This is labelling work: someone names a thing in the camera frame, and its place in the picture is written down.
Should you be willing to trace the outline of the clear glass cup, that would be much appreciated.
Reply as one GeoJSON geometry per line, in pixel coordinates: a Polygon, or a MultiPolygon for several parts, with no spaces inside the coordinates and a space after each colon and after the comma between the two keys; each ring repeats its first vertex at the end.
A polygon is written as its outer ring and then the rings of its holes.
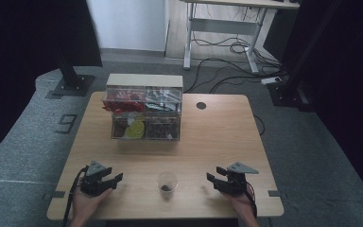
{"type": "Polygon", "coordinates": [[[177,175],[170,171],[160,173],[157,178],[158,190],[160,194],[166,199],[171,198],[174,195],[174,192],[176,191],[178,184],[179,181],[177,175]],[[168,185],[171,187],[172,190],[170,192],[164,192],[160,189],[162,185],[168,185]]]}

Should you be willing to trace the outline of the person's right hand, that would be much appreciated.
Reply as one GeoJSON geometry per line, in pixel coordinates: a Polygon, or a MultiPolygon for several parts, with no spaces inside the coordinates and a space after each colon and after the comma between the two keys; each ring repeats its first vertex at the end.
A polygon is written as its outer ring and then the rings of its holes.
{"type": "Polygon", "coordinates": [[[247,194],[250,196],[252,195],[252,191],[248,186],[246,188],[246,192],[242,195],[231,196],[223,193],[223,196],[229,201],[239,218],[244,221],[255,220],[253,210],[251,208],[251,201],[247,197],[247,194]]]}

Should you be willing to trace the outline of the pile of red packets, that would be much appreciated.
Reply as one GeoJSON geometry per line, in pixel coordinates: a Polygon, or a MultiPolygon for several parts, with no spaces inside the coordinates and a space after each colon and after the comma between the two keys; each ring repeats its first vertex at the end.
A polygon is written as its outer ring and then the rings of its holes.
{"type": "Polygon", "coordinates": [[[142,112],[145,108],[142,93],[127,90],[109,90],[103,100],[103,109],[114,114],[142,112]]]}

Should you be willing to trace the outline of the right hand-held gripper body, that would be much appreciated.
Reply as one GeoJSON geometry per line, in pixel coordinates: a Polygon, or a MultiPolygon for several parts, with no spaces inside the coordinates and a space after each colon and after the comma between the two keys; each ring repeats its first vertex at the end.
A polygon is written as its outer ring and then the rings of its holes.
{"type": "Polygon", "coordinates": [[[227,181],[219,185],[219,191],[229,195],[244,193],[247,188],[246,175],[259,173],[258,170],[240,162],[235,162],[224,169],[227,170],[227,181]]]}

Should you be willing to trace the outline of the black curtain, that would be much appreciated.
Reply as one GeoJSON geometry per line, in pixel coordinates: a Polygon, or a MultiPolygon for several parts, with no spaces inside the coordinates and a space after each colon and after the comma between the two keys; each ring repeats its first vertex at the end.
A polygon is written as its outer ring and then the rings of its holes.
{"type": "MultiPolygon", "coordinates": [[[[265,40],[282,66],[299,9],[277,10],[265,40]]],[[[342,0],[304,67],[300,87],[363,181],[363,0],[342,0]]]]}
{"type": "Polygon", "coordinates": [[[0,143],[62,65],[102,65],[87,0],[0,0],[0,143]]]}

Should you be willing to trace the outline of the pile of dark dried pieces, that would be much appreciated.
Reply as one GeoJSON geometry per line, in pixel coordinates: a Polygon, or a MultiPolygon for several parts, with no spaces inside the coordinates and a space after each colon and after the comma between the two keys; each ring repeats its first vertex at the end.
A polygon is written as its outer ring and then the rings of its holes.
{"type": "Polygon", "coordinates": [[[178,140],[179,126],[172,123],[149,123],[146,138],[157,140],[178,140]]]}

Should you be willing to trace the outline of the pile of silver packets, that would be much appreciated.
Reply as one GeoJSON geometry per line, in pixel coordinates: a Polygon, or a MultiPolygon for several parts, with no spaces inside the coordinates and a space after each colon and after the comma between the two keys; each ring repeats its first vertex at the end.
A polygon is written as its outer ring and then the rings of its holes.
{"type": "Polygon", "coordinates": [[[182,92],[171,89],[148,89],[145,106],[152,111],[178,113],[182,108],[182,92]]]}

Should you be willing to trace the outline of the person's left hand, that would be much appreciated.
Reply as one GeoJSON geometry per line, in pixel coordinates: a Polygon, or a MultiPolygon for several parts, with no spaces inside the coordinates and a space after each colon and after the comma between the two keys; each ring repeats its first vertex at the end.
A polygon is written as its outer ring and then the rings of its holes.
{"type": "Polygon", "coordinates": [[[77,187],[73,197],[73,219],[89,219],[95,213],[100,203],[107,199],[111,193],[112,189],[110,188],[99,196],[90,197],[77,187]]]}

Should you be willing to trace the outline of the clear drawer organizer box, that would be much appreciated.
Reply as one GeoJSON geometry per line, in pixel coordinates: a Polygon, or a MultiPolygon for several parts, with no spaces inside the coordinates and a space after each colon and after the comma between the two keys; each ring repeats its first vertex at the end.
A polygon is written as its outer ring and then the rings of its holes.
{"type": "MultiPolygon", "coordinates": [[[[145,104],[148,89],[179,90],[183,94],[183,79],[182,76],[174,75],[110,74],[106,83],[105,94],[114,89],[142,93],[145,104]]],[[[157,140],[146,138],[146,128],[149,123],[177,124],[180,139],[182,109],[178,113],[159,112],[152,111],[145,106],[142,112],[110,113],[112,115],[112,139],[157,140]],[[131,139],[125,134],[126,128],[135,120],[141,120],[145,124],[145,133],[140,139],[131,139]]]]}

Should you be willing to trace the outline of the white frame desk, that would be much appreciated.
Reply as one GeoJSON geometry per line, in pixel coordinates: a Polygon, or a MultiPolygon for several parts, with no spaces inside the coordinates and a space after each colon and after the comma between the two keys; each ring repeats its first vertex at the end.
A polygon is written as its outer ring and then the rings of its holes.
{"type": "Polygon", "coordinates": [[[300,7],[296,0],[181,0],[187,4],[187,39],[184,47],[183,68],[191,68],[192,34],[194,31],[251,36],[251,43],[245,48],[245,55],[253,74],[259,70],[253,50],[257,43],[265,16],[269,9],[295,10],[300,7]],[[197,4],[258,8],[259,18],[254,22],[203,19],[195,16],[197,4]]]}

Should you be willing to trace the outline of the black metal stand with base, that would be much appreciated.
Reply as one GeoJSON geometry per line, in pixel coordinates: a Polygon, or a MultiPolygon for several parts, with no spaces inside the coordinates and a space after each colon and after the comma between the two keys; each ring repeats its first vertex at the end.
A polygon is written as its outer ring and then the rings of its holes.
{"type": "Polygon", "coordinates": [[[95,77],[78,75],[71,63],[60,53],[57,53],[57,63],[62,78],[51,92],[53,96],[86,96],[95,77]]]}

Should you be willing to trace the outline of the black slanted stand with base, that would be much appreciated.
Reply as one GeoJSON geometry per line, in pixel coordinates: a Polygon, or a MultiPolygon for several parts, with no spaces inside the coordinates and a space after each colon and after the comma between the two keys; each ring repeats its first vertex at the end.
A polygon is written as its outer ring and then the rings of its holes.
{"type": "Polygon", "coordinates": [[[282,66],[287,72],[288,80],[268,85],[274,106],[311,111],[310,102],[300,87],[303,70],[341,2],[342,0],[302,0],[298,18],[287,42],[287,56],[282,66]]]}

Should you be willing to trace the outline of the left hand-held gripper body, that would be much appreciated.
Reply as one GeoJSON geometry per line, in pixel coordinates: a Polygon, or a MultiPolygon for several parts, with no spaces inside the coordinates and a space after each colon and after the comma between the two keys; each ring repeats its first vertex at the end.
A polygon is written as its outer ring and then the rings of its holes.
{"type": "Polygon", "coordinates": [[[106,190],[102,185],[102,179],[104,177],[101,176],[101,171],[105,168],[98,161],[92,161],[90,163],[81,180],[80,189],[83,193],[96,197],[106,190]]]}

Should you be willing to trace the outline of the pile of yellow dried slices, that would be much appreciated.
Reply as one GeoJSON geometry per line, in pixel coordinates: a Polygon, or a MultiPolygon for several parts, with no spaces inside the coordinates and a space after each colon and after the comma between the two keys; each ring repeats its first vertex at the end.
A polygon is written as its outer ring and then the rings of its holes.
{"type": "Polygon", "coordinates": [[[145,133],[145,124],[141,120],[133,121],[125,131],[125,134],[128,138],[131,139],[140,139],[143,137],[145,133]]]}

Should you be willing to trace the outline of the white power strip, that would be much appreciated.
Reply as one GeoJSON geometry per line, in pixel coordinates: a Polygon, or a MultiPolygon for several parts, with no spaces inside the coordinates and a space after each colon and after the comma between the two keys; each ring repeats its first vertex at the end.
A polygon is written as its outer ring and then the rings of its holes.
{"type": "Polygon", "coordinates": [[[282,80],[280,77],[272,77],[272,78],[261,79],[261,84],[267,85],[267,84],[281,82],[281,81],[282,80]]]}

